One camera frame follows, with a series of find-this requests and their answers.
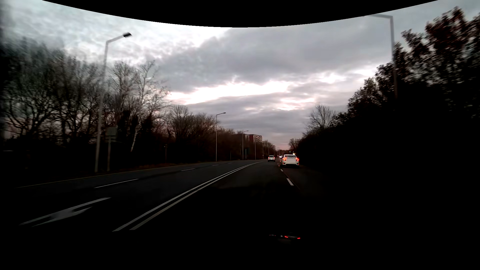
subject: tall apartment building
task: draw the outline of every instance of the tall apartment building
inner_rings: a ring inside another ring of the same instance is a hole
[[[241,134],[234,134],[232,136],[234,136],[235,138],[238,138],[239,142],[241,143],[241,141],[242,141]],[[250,141],[250,136],[248,134],[244,134],[243,136],[244,136],[243,137],[243,142],[248,143]]]
[[[257,142],[257,143],[262,142],[262,136],[261,135],[249,134],[248,136],[249,136],[249,140],[251,142]]]

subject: asphalt road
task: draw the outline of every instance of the asphalt road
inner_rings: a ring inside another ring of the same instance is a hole
[[[304,166],[281,169],[278,159],[117,173],[15,188],[10,222],[18,233],[34,234],[243,232],[312,238],[331,211],[325,181]]]

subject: tree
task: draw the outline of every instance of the tree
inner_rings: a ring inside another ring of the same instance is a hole
[[[64,143],[80,135],[88,140],[100,90],[98,66],[80,62],[63,51],[58,51],[53,61],[57,87],[53,91],[55,110],[51,119],[61,123]]]
[[[479,34],[480,13],[468,22],[458,7],[427,23],[425,33],[402,32],[413,70],[407,79],[430,88],[415,94],[428,94],[435,101],[431,109],[457,120],[480,118]]]
[[[11,132],[33,138],[54,111],[53,91],[57,87],[52,54],[45,45],[24,39],[9,48],[16,58],[10,63],[10,81],[5,86],[2,112]]]
[[[270,143],[268,140],[265,140],[264,141],[264,152],[263,152],[263,154],[265,156],[274,155],[275,154],[275,145]]]
[[[159,82],[155,80],[155,75],[158,70],[152,69],[154,64],[155,61],[149,61],[146,64],[140,65],[133,73],[133,82],[138,106],[136,115],[142,122],[149,119],[147,121],[149,124],[162,118],[164,116],[164,109],[169,105],[169,103],[164,100],[164,97],[166,97],[169,92],[166,87],[162,85],[166,81]],[[139,126],[135,127],[130,152],[133,151],[135,139],[139,130]]]
[[[333,126],[336,112],[324,105],[316,105],[309,115],[307,123],[308,133],[317,133]]]
[[[168,113],[168,133],[175,137],[176,143],[182,143],[190,135],[193,114],[186,106],[174,105]]]
[[[299,146],[299,143],[300,143],[300,139],[290,139],[290,141],[288,142],[288,145],[290,146],[290,151],[296,151],[298,146]]]
[[[110,70],[109,85],[113,91],[108,92],[106,104],[109,105],[109,117],[106,124],[116,126],[124,110],[132,112],[132,116],[140,109],[140,101],[133,93],[134,91],[134,68],[124,62],[115,63]]]

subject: sky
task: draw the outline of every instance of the sky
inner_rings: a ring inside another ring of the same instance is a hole
[[[423,32],[428,21],[460,7],[468,19],[478,0],[437,0],[389,11],[395,40]],[[155,60],[173,104],[218,114],[225,128],[249,130],[287,149],[300,138],[316,104],[346,110],[348,99],[391,60],[389,20],[371,16],[308,25],[204,27],[141,21],[85,11],[42,0],[7,0],[7,35],[62,46],[85,61]]]

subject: street lamp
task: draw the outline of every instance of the street lamp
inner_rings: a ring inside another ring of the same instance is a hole
[[[226,112],[219,113],[219,114],[217,114],[217,115],[215,116],[215,162],[216,162],[216,125],[217,125],[217,121],[218,121],[218,116],[219,116],[220,114],[224,114],[224,113],[226,113]]]
[[[390,19],[390,38],[392,43],[392,59],[393,59],[393,92],[395,94],[395,99],[397,99],[398,89],[397,89],[397,83],[396,83],[395,36],[394,36],[394,30],[393,30],[393,16],[383,15],[383,14],[371,14],[368,16]]]
[[[110,42],[119,40],[123,37],[130,37],[130,33],[125,33],[119,37],[109,39],[105,42],[105,53],[103,55],[103,78],[102,84],[105,83],[105,77],[107,72],[107,53],[108,53],[108,45]],[[96,133],[96,153],[95,153],[95,172],[98,172],[98,156],[100,155],[100,134],[102,132],[102,107],[103,107],[103,95],[105,93],[104,88],[102,88],[102,94],[100,95],[100,105],[98,106],[98,127]]]
[[[248,130],[245,130],[245,131],[242,131],[241,132],[241,150],[242,150],[242,154],[241,154],[241,160],[243,160],[243,156],[244,156],[244,152],[245,150],[243,149],[243,138],[245,137],[245,135],[243,134],[244,132],[247,132]]]

